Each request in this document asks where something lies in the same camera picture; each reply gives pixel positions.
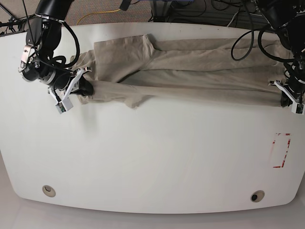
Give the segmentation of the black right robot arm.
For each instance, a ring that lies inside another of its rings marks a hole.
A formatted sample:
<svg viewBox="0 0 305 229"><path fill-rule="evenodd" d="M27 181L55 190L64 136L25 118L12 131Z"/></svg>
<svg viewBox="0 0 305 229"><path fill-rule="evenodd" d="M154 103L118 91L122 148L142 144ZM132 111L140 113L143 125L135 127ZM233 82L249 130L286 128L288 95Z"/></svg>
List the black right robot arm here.
<svg viewBox="0 0 305 229"><path fill-rule="evenodd" d="M65 19L70 9L70 0L41 0L36 8L36 18L29 24L20 62L19 72L27 82L39 80L53 91L65 91L76 79L71 68L80 57L78 38ZM76 54L66 62L65 56L54 56L61 41L61 29L65 27L72 35Z"/></svg>

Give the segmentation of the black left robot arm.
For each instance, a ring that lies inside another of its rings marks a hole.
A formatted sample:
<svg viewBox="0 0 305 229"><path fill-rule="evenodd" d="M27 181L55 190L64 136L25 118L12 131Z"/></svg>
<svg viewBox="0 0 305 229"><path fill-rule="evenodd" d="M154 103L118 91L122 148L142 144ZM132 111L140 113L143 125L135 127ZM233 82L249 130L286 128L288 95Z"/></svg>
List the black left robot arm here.
<svg viewBox="0 0 305 229"><path fill-rule="evenodd" d="M292 111L301 114L305 110L305 16L298 15L305 10L303 0L254 0L256 8L267 20L258 34L258 46L268 58L281 62L289 74L284 83L271 82L282 91L281 106L293 106ZM281 44L292 53L292 58L283 59L268 53L262 46L262 36L266 30L277 34Z"/></svg>

